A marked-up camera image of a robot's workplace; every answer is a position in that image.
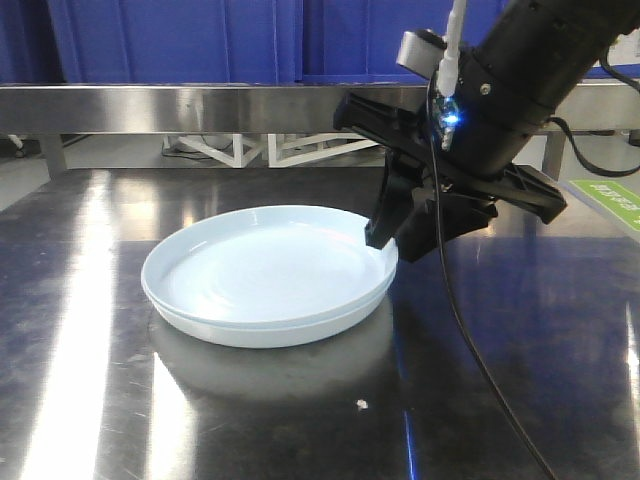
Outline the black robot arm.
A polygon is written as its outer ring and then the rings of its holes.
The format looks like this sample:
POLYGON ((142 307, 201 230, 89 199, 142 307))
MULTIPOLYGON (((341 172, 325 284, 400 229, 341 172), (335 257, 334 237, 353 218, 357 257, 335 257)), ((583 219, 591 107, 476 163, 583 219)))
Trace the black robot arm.
POLYGON ((562 194, 514 157, 638 25, 635 1, 514 1, 478 46, 462 51, 451 99, 432 90, 407 111, 345 95, 334 126, 386 149, 366 243, 394 241, 401 258, 416 261, 441 240, 485 228, 500 200, 554 220, 562 194))

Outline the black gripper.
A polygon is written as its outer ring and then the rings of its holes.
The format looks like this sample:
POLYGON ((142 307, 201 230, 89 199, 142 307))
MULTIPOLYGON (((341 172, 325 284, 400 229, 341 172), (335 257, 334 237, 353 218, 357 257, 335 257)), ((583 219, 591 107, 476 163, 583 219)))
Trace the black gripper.
POLYGON ((341 100, 333 124, 386 148, 383 179, 365 226, 365 241, 382 249, 395 235, 402 260, 415 262, 435 250, 440 234, 449 241, 486 228, 498 215, 495 200, 528 211, 545 224, 566 208, 552 181, 531 167, 512 163, 522 143, 511 132, 493 142, 483 136, 494 133, 493 128, 482 125, 471 135, 462 130, 462 143, 445 150, 444 131, 425 106, 412 112, 353 93, 341 100), (510 140, 517 142, 510 146, 510 140), (441 193, 439 202, 427 198, 414 207, 413 191, 425 185, 434 167, 452 194, 441 193))

